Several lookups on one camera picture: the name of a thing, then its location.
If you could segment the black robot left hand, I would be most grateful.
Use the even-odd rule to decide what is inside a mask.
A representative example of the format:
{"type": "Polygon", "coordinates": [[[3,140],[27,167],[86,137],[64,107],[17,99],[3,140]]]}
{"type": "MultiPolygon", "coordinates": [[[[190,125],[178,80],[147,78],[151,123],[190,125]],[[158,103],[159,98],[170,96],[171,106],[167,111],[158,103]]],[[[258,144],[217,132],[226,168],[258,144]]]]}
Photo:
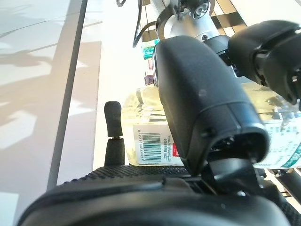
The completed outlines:
{"type": "Polygon", "coordinates": [[[232,37],[207,39],[209,46],[237,77],[268,87],[295,105],[301,98],[301,25],[269,20],[232,37]]]}

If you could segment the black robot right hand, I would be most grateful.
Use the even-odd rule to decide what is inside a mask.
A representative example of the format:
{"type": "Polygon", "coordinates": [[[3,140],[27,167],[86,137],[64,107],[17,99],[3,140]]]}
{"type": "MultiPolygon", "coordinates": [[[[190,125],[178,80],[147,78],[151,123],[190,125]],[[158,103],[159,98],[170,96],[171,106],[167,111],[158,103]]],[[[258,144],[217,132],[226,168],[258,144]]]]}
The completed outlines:
{"type": "Polygon", "coordinates": [[[226,64],[188,36],[154,51],[158,92],[183,167],[105,166],[38,198],[20,226],[298,226],[253,164],[269,136],[226,64]]]}

